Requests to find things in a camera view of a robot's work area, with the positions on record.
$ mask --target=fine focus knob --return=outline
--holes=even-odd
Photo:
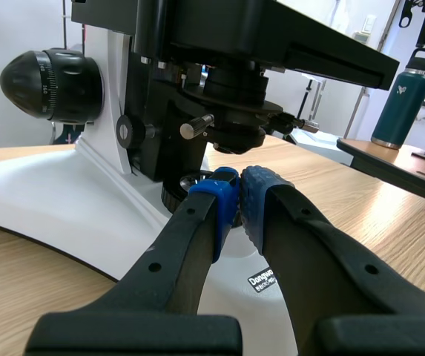
[[[199,136],[205,129],[214,123],[214,115],[208,114],[203,117],[197,117],[181,125],[180,132],[183,139],[193,139]]]
[[[73,50],[30,50],[0,77],[4,95],[31,116],[83,125],[102,111],[102,77],[95,61]]]

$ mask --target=wooden desk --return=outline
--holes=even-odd
[[[0,159],[56,149],[1,149]],[[207,155],[212,169],[260,164],[280,173],[338,228],[425,289],[425,199],[274,137],[242,156]],[[112,285],[62,255],[0,232],[0,355],[20,355],[45,312],[77,308]]]
[[[405,145],[397,151],[351,139],[338,140],[337,147],[354,157],[352,168],[425,198],[425,159],[412,155],[423,150]]]

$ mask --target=focus knob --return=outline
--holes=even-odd
[[[30,50],[0,77],[4,95],[25,113],[83,125],[102,111],[102,77],[95,61],[73,50]]]
[[[138,148],[146,137],[146,127],[137,118],[121,115],[116,122],[116,139],[125,149]]]

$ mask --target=microscope base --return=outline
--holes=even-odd
[[[108,169],[80,140],[73,151],[0,162],[0,227],[120,279],[171,216],[160,194],[161,183]],[[233,229],[209,271],[200,314],[236,317],[244,355],[296,355],[278,284],[258,293],[248,281],[267,268],[243,228]]]

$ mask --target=water bottle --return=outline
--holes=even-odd
[[[425,100],[425,58],[417,48],[403,73],[395,80],[385,108],[372,134],[372,142],[398,150],[405,142]]]

